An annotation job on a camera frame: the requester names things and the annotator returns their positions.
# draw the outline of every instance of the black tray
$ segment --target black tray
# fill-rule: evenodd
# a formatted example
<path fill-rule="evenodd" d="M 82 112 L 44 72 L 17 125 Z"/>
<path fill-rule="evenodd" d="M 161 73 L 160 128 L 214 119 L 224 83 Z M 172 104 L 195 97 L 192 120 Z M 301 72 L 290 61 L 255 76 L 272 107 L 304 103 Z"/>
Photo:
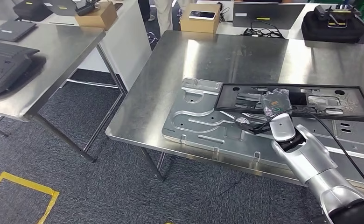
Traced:
<path fill-rule="evenodd" d="M 258 94 L 263 95 L 276 88 L 289 90 L 292 108 L 307 110 L 321 119 L 364 122 L 364 93 L 359 86 L 223 84 L 215 103 L 215 110 L 264 114 L 263 109 L 257 104 L 258 101 L 253 99 Z M 292 116 L 311 118 L 303 112 L 293 112 Z"/>

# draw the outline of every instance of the laptop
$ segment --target laptop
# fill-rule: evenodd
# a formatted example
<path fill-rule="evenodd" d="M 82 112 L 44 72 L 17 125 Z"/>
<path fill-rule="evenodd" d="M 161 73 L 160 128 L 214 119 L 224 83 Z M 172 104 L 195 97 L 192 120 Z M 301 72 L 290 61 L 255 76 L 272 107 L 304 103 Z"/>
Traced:
<path fill-rule="evenodd" d="M 278 29 L 290 29 L 304 8 L 304 4 L 235 2 L 233 6 L 233 26 L 251 27 L 254 20 L 263 21 Z M 253 28 L 272 28 L 262 22 L 252 23 Z"/>
<path fill-rule="evenodd" d="M 0 25 L 0 40 L 16 42 L 35 26 L 34 22 L 7 21 Z"/>
<path fill-rule="evenodd" d="M 76 3 L 73 0 L 42 0 L 53 13 L 57 15 L 75 16 Z"/>

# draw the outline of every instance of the yellow tape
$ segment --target yellow tape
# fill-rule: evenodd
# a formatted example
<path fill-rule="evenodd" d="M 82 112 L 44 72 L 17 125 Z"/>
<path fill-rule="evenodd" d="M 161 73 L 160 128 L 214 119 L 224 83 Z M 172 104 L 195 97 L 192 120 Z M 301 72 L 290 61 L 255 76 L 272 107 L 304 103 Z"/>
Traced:
<path fill-rule="evenodd" d="M 51 195 L 51 199 L 50 199 L 50 202 L 49 202 L 49 204 L 48 204 L 48 206 L 46 208 L 46 211 L 45 211 L 45 213 L 43 214 L 43 216 L 41 217 L 41 219 L 38 222 L 38 224 L 43 224 L 43 222 L 47 218 L 47 215 L 50 213 L 51 209 L 53 208 L 54 204 L 56 203 L 57 197 L 60 194 L 60 192 L 54 191 L 53 189 L 51 189 L 49 187 L 46 187 L 44 185 L 41 185 L 41 184 L 38 184 L 38 183 L 35 183 L 35 182 L 32 182 L 32 181 L 23 179 L 21 177 L 12 175 L 12 174 L 7 173 L 7 172 L 2 172 L 0 174 L 0 181 L 2 181 L 3 179 L 9 180 L 9 181 L 11 181 L 13 183 L 17 183 L 17 184 L 22 185 L 24 187 L 31 188 L 31 189 L 40 191 L 42 193 Z"/>

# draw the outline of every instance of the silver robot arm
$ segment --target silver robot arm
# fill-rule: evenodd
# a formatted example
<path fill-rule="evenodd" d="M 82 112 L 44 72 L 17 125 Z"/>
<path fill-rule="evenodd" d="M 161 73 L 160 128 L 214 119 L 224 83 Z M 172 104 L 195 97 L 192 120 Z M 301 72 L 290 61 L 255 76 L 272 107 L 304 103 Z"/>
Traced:
<path fill-rule="evenodd" d="M 289 114 L 270 121 L 272 147 L 319 201 L 330 224 L 364 224 L 364 194 L 337 170 L 326 147 Z"/>

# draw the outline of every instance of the plastic bag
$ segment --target plastic bag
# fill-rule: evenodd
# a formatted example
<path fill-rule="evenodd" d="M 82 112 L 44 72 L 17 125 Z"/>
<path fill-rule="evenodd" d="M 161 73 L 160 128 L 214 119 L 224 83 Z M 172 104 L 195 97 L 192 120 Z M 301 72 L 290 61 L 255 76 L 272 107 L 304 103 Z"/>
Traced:
<path fill-rule="evenodd" d="M 289 100 L 289 90 L 275 89 L 260 96 L 260 102 L 267 118 L 274 116 L 282 111 L 292 108 Z"/>

